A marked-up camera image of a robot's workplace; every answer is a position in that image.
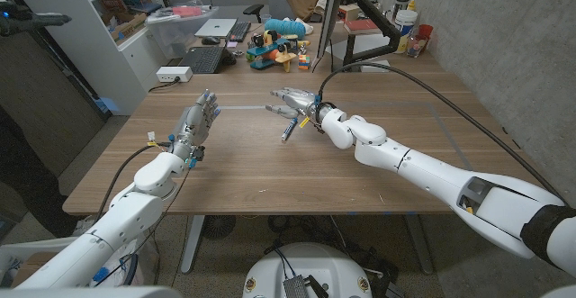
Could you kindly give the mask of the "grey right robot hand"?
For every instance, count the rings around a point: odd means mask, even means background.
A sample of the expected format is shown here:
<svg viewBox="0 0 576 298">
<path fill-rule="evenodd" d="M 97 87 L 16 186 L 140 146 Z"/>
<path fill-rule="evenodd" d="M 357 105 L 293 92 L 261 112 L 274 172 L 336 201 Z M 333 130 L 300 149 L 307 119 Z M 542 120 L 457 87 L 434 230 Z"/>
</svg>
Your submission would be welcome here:
<svg viewBox="0 0 576 298">
<path fill-rule="evenodd" d="M 315 94 L 306 90 L 291 87 L 283 87 L 279 90 L 273 90 L 270 94 L 283 100 L 285 105 L 267 104 L 265 106 L 267 111 L 279 114 L 287 119 L 298 118 L 302 115 L 310 118 L 312 121 L 317 121 Z"/>
</svg>

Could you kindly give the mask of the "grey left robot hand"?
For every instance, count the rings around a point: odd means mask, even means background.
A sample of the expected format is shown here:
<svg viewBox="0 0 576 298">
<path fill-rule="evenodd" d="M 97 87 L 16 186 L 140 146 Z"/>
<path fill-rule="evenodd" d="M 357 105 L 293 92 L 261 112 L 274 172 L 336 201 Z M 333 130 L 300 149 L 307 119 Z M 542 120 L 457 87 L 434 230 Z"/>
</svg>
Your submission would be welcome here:
<svg viewBox="0 0 576 298">
<path fill-rule="evenodd" d="M 206 89 L 188 108 L 171 149 L 182 160 L 186 160 L 193 153 L 194 147 L 202 145 L 207 139 L 213 121 L 221 112 L 216 99 L 216 94 Z"/>
</svg>

